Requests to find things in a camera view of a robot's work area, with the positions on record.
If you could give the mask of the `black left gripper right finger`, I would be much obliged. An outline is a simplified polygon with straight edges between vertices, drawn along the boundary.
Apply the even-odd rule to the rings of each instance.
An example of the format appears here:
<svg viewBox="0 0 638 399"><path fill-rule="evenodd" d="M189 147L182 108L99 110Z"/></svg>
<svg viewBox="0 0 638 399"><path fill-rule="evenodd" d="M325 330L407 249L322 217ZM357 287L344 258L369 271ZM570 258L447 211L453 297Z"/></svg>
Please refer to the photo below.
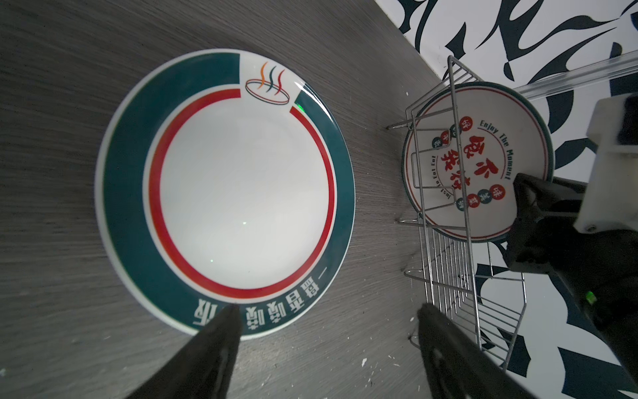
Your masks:
<svg viewBox="0 0 638 399"><path fill-rule="evenodd" d="M532 398L433 304L417 313L418 341L433 398Z"/></svg>

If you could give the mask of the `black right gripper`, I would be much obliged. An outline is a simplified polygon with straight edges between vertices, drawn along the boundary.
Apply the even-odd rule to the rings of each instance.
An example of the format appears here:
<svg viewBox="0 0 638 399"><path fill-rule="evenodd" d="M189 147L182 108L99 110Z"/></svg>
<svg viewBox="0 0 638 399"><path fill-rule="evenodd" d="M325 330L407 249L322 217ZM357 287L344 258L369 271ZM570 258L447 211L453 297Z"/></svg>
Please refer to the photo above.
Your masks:
<svg viewBox="0 0 638 399"><path fill-rule="evenodd" d="M556 274L631 378L637 378L637 232L580 233L586 184L517 174L517 214L503 259L514 272Z"/></svg>

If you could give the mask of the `red lettered round plate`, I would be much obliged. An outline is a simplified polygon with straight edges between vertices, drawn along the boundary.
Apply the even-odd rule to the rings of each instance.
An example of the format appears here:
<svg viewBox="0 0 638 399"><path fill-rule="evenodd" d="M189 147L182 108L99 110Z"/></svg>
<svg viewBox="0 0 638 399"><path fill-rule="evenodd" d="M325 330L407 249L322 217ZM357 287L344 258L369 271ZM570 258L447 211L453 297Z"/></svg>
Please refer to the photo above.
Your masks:
<svg viewBox="0 0 638 399"><path fill-rule="evenodd" d="M491 82L461 85L458 101L458 128L444 116L419 124L438 127L435 133L420 134L427 146L436 147L436 139L446 140L453 129L458 137L450 142L460 144L458 150L420 155L425 185L442 183L453 187L428 191L425 201L429 205L443 204L453 191L460 191L466 184L471 238L476 243L504 240L517 214L513 193L517 174L553 179L551 135L531 102L506 86ZM419 199L417 174L402 177L412 204Z"/></svg>

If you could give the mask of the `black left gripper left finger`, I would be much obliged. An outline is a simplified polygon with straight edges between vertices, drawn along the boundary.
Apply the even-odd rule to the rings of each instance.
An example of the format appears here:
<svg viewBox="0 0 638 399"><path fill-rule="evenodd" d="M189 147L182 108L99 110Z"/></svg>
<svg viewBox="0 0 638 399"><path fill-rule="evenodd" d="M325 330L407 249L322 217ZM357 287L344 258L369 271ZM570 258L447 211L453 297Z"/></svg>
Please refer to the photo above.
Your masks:
<svg viewBox="0 0 638 399"><path fill-rule="evenodd" d="M226 398L242 330L240 307L225 307L129 397Z"/></svg>

